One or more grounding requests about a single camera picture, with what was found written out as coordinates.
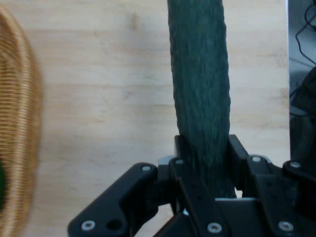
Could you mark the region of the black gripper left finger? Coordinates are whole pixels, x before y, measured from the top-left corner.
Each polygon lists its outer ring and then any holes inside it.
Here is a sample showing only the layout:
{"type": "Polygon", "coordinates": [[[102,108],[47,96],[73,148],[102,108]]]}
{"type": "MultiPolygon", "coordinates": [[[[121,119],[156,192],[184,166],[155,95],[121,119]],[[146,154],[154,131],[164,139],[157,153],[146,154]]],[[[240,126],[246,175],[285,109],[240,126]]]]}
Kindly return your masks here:
{"type": "Polygon", "coordinates": [[[161,205],[173,217],[159,237],[227,237],[228,222],[189,163],[189,145],[177,135],[168,164],[137,163],[68,225],[70,237],[133,237],[161,205]]]}

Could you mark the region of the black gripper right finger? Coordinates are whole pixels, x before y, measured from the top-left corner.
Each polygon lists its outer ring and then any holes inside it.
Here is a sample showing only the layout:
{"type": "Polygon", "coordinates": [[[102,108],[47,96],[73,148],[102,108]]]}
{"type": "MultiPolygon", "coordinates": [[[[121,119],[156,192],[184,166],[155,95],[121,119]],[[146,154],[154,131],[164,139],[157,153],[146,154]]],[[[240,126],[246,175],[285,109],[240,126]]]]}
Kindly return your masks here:
{"type": "Polygon", "coordinates": [[[229,136],[230,177],[242,200],[254,204],[249,223],[258,237],[316,235],[316,163],[287,161],[282,167],[249,155],[235,135],[229,136]]]}

